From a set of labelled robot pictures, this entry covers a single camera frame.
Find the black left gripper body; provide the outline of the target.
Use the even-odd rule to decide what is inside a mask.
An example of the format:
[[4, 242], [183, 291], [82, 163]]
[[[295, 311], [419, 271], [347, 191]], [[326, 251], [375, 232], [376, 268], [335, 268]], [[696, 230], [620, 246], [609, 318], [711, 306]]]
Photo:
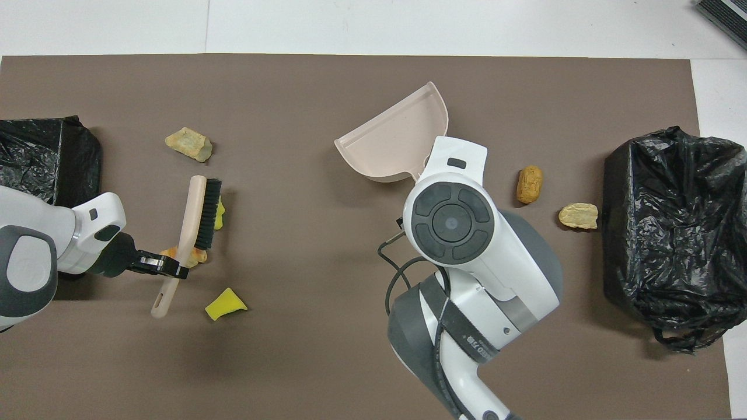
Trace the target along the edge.
[[102, 250], [93, 264], [93, 273], [109, 278], [119, 276], [126, 269], [144, 274], [146, 272], [143, 269], [132, 267], [136, 261], [139, 261], [140, 256], [133, 237], [126, 232], [119, 232]]

